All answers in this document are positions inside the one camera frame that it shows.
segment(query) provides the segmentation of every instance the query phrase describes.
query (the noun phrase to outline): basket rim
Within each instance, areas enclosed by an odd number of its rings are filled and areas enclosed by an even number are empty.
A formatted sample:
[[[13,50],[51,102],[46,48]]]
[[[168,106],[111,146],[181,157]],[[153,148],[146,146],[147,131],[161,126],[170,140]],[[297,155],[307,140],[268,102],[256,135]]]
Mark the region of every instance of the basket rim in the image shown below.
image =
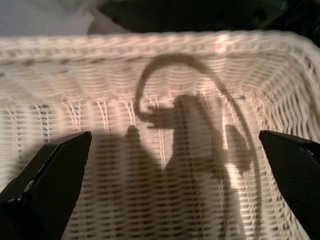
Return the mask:
[[[289,52],[296,48],[309,58],[320,50],[306,37],[281,31],[219,31],[184,33],[126,33],[91,36],[37,36],[0,38],[0,63],[20,60],[118,59],[152,57],[166,53],[225,55]]]

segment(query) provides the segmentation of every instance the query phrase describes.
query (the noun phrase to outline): wicker basket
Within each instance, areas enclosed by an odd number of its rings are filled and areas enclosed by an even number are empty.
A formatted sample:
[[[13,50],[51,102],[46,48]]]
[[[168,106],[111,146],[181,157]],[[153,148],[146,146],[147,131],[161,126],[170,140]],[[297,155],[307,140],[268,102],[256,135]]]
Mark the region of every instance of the wicker basket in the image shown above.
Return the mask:
[[[289,33],[0,39],[0,189],[90,130],[65,239],[308,239],[258,133],[319,142],[319,71]]]

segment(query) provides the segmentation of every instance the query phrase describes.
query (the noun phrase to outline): white wicker basket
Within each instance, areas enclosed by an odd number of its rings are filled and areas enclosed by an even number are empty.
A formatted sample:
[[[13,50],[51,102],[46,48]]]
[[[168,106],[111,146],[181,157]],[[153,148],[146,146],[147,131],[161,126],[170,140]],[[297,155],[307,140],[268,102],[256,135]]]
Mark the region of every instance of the white wicker basket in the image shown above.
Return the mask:
[[[65,239],[308,239],[258,133],[319,142],[319,72],[289,33],[0,39],[0,189],[90,130]]]

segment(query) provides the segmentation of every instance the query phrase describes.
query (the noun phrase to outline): black object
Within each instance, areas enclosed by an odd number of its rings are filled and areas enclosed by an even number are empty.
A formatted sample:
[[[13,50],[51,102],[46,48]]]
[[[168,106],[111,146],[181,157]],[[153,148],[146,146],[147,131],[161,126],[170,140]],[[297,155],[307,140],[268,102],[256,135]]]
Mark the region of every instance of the black object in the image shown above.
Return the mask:
[[[320,239],[320,144],[273,131],[259,138],[285,201],[309,237]]]
[[[91,133],[45,144],[0,193],[0,239],[60,240],[78,200]]]
[[[320,9],[311,0],[107,1],[100,11],[138,33],[280,30],[320,46]]]

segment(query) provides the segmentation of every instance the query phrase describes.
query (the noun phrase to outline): white fabric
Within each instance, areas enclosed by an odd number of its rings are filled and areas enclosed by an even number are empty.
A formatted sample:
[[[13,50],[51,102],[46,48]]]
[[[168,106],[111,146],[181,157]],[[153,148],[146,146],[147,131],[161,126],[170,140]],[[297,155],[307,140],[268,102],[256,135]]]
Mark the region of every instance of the white fabric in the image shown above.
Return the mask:
[[[0,37],[85,35],[89,12],[64,11],[56,0],[0,0]]]

